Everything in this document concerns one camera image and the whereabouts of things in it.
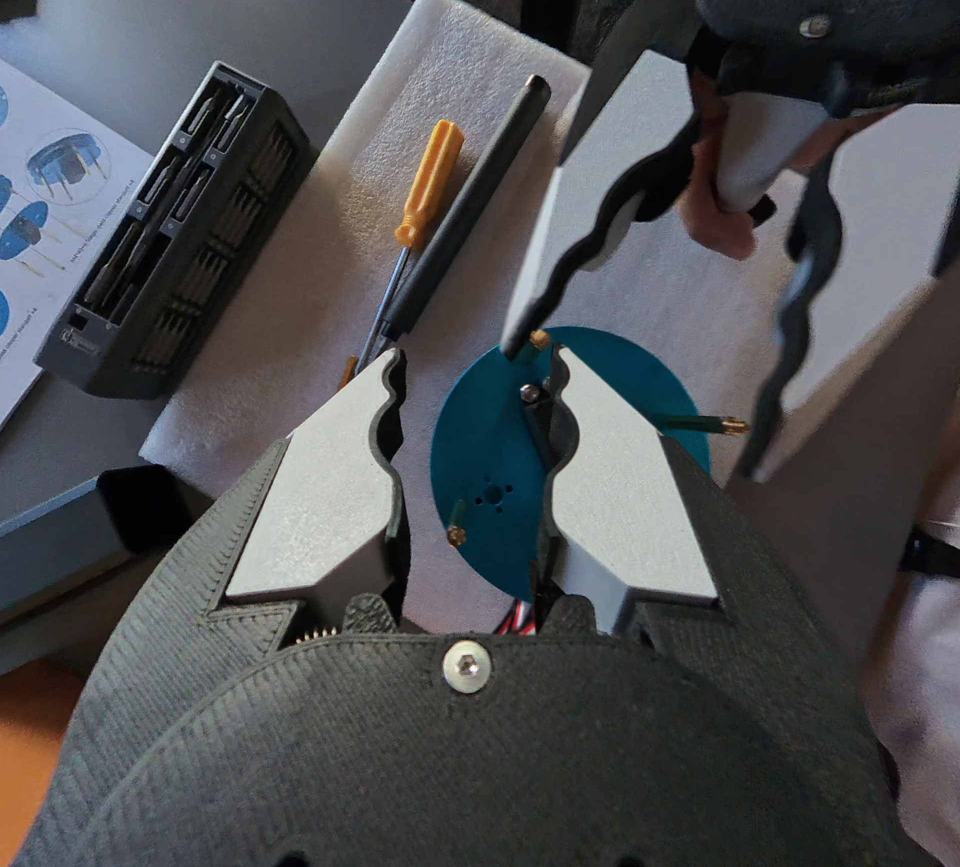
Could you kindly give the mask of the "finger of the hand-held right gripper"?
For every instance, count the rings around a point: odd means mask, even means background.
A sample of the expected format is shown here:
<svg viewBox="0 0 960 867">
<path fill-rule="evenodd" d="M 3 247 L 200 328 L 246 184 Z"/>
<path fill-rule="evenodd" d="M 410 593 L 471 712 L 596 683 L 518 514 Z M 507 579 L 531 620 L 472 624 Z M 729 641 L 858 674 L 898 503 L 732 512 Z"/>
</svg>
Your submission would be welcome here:
<svg viewBox="0 0 960 867">
<path fill-rule="evenodd" d="M 772 477 L 958 258 L 959 105 L 906 105 L 822 159 L 802 192 L 739 471 Z"/>
<path fill-rule="evenodd" d="M 524 348 L 577 271 L 598 270 L 631 225 L 674 205 L 698 133 L 687 66 L 644 52 L 554 169 L 503 325 L 504 357 Z"/>
</svg>

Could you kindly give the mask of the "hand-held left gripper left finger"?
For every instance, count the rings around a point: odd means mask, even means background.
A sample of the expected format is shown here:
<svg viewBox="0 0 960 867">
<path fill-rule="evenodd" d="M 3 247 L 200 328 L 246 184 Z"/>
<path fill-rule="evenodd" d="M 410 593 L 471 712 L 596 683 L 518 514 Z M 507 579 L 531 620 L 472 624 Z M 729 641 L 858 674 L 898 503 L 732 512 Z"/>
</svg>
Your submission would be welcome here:
<svg viewBox="0 0 960 867">
<path fill-rule="evenodd" d="M 403 443 L 406 356 L 393 347 L 289 435 L 225 590 L 230 602 L 401 609 L 409 523 L 392 460 Z"/>
</svg>

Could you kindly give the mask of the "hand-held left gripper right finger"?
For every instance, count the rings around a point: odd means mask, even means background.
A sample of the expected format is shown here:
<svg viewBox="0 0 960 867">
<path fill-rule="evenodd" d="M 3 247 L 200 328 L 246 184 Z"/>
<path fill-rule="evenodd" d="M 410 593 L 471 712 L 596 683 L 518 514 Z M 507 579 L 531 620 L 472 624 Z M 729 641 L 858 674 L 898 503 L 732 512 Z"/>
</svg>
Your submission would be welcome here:
<svg viewBox="0 0 960 867">
<path fill-rule="evenodd" d="M 543 484 L 534 560 L 534 621 L 560 597 L 583 597 L 602 634 L 622 633 L 635 605 L 718 606 L 719 589 L 669 454 L 690 458 L 569 346 L 551 348 L 556 410 L 575 419 L 572 457 Z"/>
</svg>

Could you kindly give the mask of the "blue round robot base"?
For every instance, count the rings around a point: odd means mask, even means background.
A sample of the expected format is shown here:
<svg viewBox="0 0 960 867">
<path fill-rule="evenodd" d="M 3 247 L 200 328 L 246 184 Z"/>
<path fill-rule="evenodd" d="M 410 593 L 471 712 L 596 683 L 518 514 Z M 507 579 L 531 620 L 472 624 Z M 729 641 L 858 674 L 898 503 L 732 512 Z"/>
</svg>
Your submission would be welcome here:
<svg viewBox="0 0 960 867">
<path fill-rule="evenodd" d="M 698 415 L 678 377 L 654 354 L 593 327 L 548 327 L 625 401 L 644 415 Z M 430 480 L 447 527 L 459 498 L 471 501 L 462 558 L 508 596 L 531 600 L 546 473 L 522 416 L 523 385 L 549 376 L 550 356 L 533 365 L 508 361 L 497 346 L 459 377 L 438 416 Z"/>
</svg>

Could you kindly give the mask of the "person's right hand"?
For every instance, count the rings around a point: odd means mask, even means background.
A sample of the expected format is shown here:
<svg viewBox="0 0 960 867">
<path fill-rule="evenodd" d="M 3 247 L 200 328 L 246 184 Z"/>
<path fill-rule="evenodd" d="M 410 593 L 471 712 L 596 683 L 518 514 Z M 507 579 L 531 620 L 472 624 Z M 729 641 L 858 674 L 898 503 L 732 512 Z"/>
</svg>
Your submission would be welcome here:
<svg viewBox="0 0 960 867">
<path fill-rule="evenodd" d="M 676 204 L 678 215 L 693 241 L 731 260 L 746 261 L 757 247 L 754 222 L 747 212 L 724 210 L 717 197 L 716 173 L 728 109 L 703 74 L 695 71 L 689 81 L 701 129 L 692 148 L 688 186 Z"/>
</svg>

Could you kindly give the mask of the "black servo motor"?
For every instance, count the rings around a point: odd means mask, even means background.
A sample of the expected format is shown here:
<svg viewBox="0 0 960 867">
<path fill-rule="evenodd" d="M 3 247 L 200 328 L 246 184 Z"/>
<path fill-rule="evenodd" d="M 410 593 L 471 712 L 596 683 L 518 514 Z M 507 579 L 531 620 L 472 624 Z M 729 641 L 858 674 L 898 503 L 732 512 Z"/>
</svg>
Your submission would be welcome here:
<svg viewBox="0 0 960 867">
<path fill-rule="evenodd" d="M 556 410 L 551 377 L 521 386 L 519 398 L 522 416 L 544 472 L 550 475 L 567 463 L 575 453 L 579 428 L 570 411 L 560 405 Z"/>
</svg>

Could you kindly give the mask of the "black precision screwdriver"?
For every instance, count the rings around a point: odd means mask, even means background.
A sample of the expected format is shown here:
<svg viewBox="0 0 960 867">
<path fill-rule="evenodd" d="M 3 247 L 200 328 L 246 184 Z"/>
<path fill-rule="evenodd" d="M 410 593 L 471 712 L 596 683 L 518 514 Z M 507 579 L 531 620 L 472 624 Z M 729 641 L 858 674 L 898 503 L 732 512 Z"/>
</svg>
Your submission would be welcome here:
<svg viewBox="0 0 960 867">
<path fill-rule="evenodd" d="M 426 250 L 406 281 L 379 309 L 373 340 L 395 343 L 411 333 L 441 281 L 449 272 L 474 226 L 540 120 L 551 97 L 546 79 L 533 74 L 514 97 L 492 139 L 486 144 L 460 193 L 441 220 Z"/>
</svg>

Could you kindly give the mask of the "white foam sheet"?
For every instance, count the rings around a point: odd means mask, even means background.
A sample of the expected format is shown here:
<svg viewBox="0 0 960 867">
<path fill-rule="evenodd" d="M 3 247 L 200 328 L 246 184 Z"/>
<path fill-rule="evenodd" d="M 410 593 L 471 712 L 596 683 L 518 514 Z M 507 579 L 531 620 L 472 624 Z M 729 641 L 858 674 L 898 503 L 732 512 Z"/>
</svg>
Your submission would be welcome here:
<svg viewBox="0 0 960 867">
<path fill-rule="evenodd" d="M 489 631 L 508 605 L 448 545 L 428 449 L 454 382 L 498 345 L 588 76 L 579 62 L 460 0 L 415 0 L 140 451 L 217 498 L 319 409 L 374 319 L 431 129 L 442 118 L 462 129 L 463 176 L 532 74 L 551 88 L 544 115 L 403 341 L 404 442 L 393 460 L 412 535 L 403 613 L 432 633 Z M 776 360 L 786 231 L 804 185 L 793 174 L 775 183 L 776 215 L 742 263 L 690 240 L 674 211 L 631 227 L 600 270 L 574 275 L 551 324 L 623 336 L 665 363 L 703 413 L 750 420 Z"/>
</svg>

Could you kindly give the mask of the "dark rectangular case sleeve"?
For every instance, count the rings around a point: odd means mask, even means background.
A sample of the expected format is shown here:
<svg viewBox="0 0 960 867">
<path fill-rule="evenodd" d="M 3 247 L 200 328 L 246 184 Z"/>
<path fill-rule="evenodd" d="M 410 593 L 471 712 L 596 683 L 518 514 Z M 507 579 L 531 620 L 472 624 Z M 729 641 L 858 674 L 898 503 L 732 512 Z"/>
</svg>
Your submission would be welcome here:
<svg viewBox="0 0 960 867">
<path fill-rule="evenodd" d="M 87 676 L 126 609 L 212 499 L 160 465 L 116 468 L 3 521 L 1 673 Z"/>
</svg>

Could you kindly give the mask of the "black screwdriver bit case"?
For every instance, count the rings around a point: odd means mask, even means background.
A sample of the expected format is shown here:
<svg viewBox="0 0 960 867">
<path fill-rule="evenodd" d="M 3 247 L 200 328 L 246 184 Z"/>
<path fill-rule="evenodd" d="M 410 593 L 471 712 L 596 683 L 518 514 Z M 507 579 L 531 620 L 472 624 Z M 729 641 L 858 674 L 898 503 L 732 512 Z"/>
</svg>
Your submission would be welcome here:
<svg viewBox="0 0 960 867">
<path fill-rule="evenodd" d="M 33 363 L 95 397 L 170 395 L 317 156 L 280 93 L 215 61 Z"/>
</svg>

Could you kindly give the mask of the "orange cardboard box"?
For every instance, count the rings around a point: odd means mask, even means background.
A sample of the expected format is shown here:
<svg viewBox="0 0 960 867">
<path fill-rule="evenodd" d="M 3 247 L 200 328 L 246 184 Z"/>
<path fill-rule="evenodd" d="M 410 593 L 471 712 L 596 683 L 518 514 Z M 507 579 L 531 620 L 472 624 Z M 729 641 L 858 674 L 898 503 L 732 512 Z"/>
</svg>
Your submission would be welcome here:
<svg viewBox="0 0 960 867">
<path fill-rule="evenodd" d="M 49 787 L 84 686 L 44 660 L 1 677 L 1 864 L 9 865 Z"/>
</svg>

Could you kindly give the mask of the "instruction manual with blue pictures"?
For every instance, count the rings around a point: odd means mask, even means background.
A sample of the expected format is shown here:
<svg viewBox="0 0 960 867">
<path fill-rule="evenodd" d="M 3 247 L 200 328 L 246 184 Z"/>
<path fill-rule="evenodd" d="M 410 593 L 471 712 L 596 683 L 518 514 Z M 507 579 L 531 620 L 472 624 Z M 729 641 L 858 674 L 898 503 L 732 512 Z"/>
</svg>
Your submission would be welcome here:
<svg viewBox="0 0 960 867">
<path fill-rule="evenodd" d="M 1 62 L 1 423 L 153 156 Z"/>
</svg>

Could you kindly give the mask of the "orange handled screwdriver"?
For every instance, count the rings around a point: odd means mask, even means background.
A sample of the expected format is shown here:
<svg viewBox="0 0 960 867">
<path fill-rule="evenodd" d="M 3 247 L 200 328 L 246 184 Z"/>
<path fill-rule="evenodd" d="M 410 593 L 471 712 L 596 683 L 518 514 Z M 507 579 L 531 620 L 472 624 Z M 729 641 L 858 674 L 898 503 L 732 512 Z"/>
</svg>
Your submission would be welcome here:
<svg viewBox="0 0 960 867">
<path fill-rule="evenodd" d="M 371 360 L 379 326 L 397 293 L 407 262 L 426 246 L 427 229 L 436 217 L 463 143 L 462 130 L 447 119 L 438 120 L 430 133 L 404 203 L 402 220 L 393 232 L 400 254 L 358 356 L 356 375 Z"/>
</svg>

